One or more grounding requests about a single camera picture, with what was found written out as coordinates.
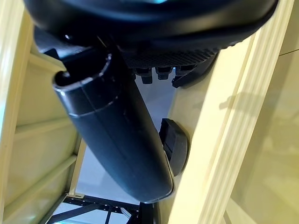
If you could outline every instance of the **textured black plastic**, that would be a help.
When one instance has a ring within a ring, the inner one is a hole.
[[[61,72],[53,86],[72,122],[106,171],[128,194],[157,202],[174,190],[159,135],[126,67],[110,56],[101,75],[76,83]]]
[[[189,139],[186,133],[171,119],[162,119],[159,132],[174,176],[184,169],[189,155]]]

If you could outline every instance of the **cream wooden frame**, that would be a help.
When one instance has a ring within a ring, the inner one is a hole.
[[[256,34],[220,53],[174,201],[159,204],[162,223],[221,222],[273,75],[293,3],[281,0],[275,15]],[[200,89],[192,88],[178,90],[169,114],[182,126],[184,113],[194,108],[186,103],[188,96],[202,95]],[[228,106],[219,110],[224,96]]]

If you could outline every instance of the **black metal leg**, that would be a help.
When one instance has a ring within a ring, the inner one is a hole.
[[[57,215],[53,215],[50,220],[48,221],[48,224],[54,224],[54,223],[58,223],[60,221],[66,220],[68,218],[72,218],[75,216],[79,216],[85,213],[88,213],[90,211],[94,211],[97,210],[99,208],[98,204],[90,204],[87,206],[83,206],[81,208],[78,209],[74,209],[71,211],[66,211]]]
[[[110,206],[107,217],[106,217],[105,224],[109,224],[109,220],[110,220],[110,217],[111,217],[111,212],[112,212],[112,207]]]

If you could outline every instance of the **black plastic housing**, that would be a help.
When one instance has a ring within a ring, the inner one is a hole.
[[[59,72],[53,87],[112,178],[138,201],[154,203],[173,192],[173,174],[140,92],[121,65],[109,55],[99,74],[75,80]]]

